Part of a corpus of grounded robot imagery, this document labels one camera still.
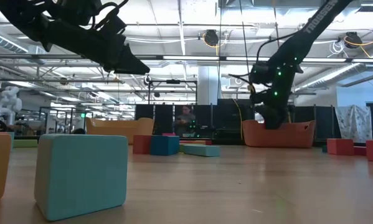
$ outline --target orange tub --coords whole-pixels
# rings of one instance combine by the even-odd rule
[[[244,141],[250,147],[311,148],[315,121],[285,123],[277,130],[266,130],[258,121],[243,121]]]

